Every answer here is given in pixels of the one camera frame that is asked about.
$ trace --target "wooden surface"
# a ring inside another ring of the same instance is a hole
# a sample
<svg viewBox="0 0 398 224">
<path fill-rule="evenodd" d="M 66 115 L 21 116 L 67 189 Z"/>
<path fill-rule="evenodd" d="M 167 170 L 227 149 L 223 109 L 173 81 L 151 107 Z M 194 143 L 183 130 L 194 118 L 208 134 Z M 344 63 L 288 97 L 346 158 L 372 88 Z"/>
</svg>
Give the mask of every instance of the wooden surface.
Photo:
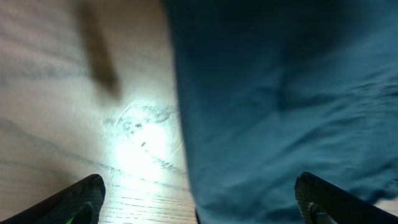
<svg viewBox="0 0 398 224">
<path fill-rule="evenodd" d="M 0 0 L 0 220 L 94 173 L 101 223 L 195 223 L 156 0 Z"/>
</svg>

